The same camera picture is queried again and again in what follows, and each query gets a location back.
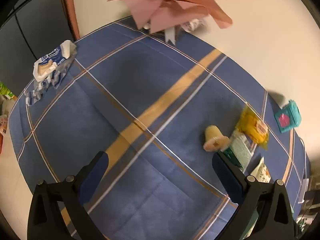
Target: yellow package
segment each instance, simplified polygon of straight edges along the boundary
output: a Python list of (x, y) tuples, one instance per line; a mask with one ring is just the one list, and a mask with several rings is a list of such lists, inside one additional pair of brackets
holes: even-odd
[(268, 126), (248, 106), (245, 106), (236, 125), (239, 132), (247, 134), (259, 146), (267, 149), (269, 141)]

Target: teal box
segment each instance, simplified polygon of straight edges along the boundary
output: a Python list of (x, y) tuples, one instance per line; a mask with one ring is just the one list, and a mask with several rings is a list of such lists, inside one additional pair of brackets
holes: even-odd
[(298, 127), (301, 123), (301, 115), (296, 102), (289, 100), (289, 103), (275, 114), (275, 119), (281, 133)]

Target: white tile floor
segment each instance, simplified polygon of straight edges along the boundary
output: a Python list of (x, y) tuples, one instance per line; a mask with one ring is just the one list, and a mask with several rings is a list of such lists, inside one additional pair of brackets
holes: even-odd
[[(4, 102), (9, 112), (14, 101)], [(32, 193), (21, 173), (8, 126), (0, 154), (0, 209), (8, 223), (21, 240), (27, 239), (27, 226)]]

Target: blue tablecloth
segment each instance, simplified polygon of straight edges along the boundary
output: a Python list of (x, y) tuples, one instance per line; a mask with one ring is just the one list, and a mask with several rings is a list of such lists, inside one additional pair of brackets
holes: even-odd
[(137, 31), (131, 17), (76, 45), (58, 90), (30, 107), (23, 92), (9, 118), (32, 192), (38, 180), (62, 181), (105, 150), (110, 167), (85, 208), (108, 239), (214, 239), (237, 206), (212, 169), (212, 153), (202, 149), (204, 129), (214, 124), (229, 136), (248, 104), (268, 124), (270, 139), (246, 173), (264, 156), (298, 215), (301, 180), (310, 175), (304, 147), (294, 130), (279, 132), (279, 107), (237, 63), (189, 33), (166, 44)]

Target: pink wrapping paper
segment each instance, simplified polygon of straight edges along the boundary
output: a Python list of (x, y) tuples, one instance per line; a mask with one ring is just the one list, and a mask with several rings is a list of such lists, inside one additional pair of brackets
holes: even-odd
[(220, 28), (232, 25), (215, 0), (122, 0), (141, 29), (150, 22), (150, 33), (155, 33), (184, 22), (211, 15)]

